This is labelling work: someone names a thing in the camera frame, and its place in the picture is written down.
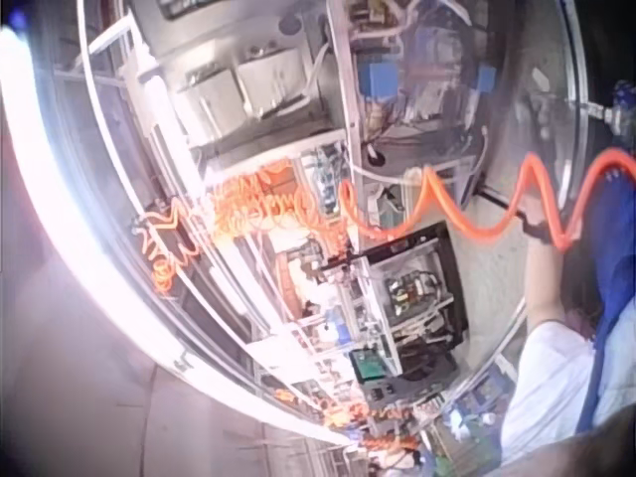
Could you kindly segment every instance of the hand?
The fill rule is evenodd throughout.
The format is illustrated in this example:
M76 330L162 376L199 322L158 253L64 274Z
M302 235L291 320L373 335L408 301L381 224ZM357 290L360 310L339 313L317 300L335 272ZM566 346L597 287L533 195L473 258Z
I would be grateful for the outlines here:
M526 214L526 220L531 226L538 226L540 223L546 221L546 214L544 213L544 205L541 202L541 198L526 194L522 199L522 206Z
M546 213L544 212L544 204L542 203L541 198L526 194L522 199L522 206L526 214L526 220L531 226L538 226L546 221ZM579 240L582 230L583 221L578 221L578 224L576 224L576 227L574 228L572 239Z

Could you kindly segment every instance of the electronic component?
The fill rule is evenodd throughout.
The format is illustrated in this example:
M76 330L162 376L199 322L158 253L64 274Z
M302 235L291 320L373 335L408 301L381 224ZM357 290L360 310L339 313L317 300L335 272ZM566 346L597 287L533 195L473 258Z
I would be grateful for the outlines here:
M398 95L398 64L389 61L358 62L358 84L363 96L386 99Z
M431 272L412 271L400 278L385 280L396 317L424 299L435 296L439 280Z
M449 353L420 354L412 360L413 371L397 377L387 374L376 350L354 350L349 357L370 409L381 409L398 400L421 398L450 383L458 373Z

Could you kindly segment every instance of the white cable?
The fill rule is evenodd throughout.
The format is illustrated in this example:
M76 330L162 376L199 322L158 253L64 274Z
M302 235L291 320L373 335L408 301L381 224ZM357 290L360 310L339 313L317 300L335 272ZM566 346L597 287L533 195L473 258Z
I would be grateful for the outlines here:
M318 51L318 55L316 55L316 60L314 60L314 64L311 67L311 73L309 74L309 78L307 79L307 84L302 89L301 94L303 96L309 95L309 88L311 88L313 83L316 82L316 80L318 79L318 73L320 72L320 69L322 68L322 63L325 60L325 56L327 55L328 51L329 51L329 43L325 43Z

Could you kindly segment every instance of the orange coiled hose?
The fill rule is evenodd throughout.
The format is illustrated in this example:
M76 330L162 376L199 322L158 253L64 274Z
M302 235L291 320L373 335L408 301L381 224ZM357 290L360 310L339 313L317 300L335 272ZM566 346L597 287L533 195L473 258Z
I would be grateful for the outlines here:
M358 226L362 234L371 239L394 239L403 235L418 223L426 208L434 201L439 205L449 222L454 224L467 237L477 241L487 241L495 239L504 232L515 216L515 212L519 207L519 202L524 192L531 185L535 185L541 193L544 212L553 243L560 250L565 250L572 244L572 238L575 237L577 224L582 218L594 183L603 171L612 167L625 169L632 179L636 181L636 161L633 157L615 148L606 149L600 153L587 171L580 194L578 195L565 230L563 230L560 222L555 192L548 171L541 159L533 153L529 153L526 156L526 160L519 171L515 192L510 201L510 207L504 213L504 217L502 217L501 221L491 227L480 228L471 224L457 208L453 199L448 195L444 184L428 166L424 167L421 190L412 214L401 225L393 229L381 230L370 227L361 219L360 211L356 204L355 190L351 182L343 181L340 186L339 195L341 207L346 211L349 219Z

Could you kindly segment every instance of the shelf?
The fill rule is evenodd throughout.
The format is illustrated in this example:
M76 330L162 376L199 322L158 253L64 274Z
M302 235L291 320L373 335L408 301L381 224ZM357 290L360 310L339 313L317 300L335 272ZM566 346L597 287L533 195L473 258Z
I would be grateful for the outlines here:
M347 5L343 0L327 0L327 15L331 26L334 54L338 64L340 92L342 94L347 129L347 148L349 161L357 167L362 167L362 140L360 131L360 110L358 108L358 82L354 70L354 62L349 43L349 15ZM351 171L352 182L358 193L358 205L363 200L362 181L357 180L355 171Z
M344 141L346 138L347 136L344 129L334 129L332 131L315 134L298 141L289 142L272 149L267 149L251 156L248 159L240 161L234 166L227 167L223 171L216 171L209 166L206 169L204 183L206 184L206 187L213 187L215 184L219 184L227 178L240 174L252 174L259 168L277 160L285 158L295 159L305 151Z

